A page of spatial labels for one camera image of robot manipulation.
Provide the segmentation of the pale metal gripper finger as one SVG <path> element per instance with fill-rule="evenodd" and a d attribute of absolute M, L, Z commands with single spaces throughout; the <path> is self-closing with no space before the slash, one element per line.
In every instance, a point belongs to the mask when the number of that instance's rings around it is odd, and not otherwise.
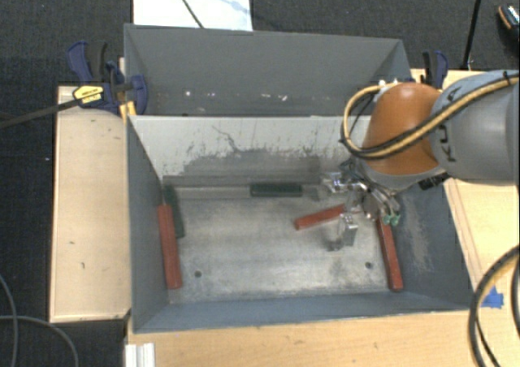
<path fill-rule="evenodd" d="M 354 216 L 350 213 L 340 216 L 340 245 L 342 247 L 353 246 L 356 234 L 358 232 L 358 223 Z"/>
<path fill-rule="evenodd" d="M 327 229 L 327 242 L 331 251 L 338 251 L 343 248 L 343 223 L 337 220 Z"/>

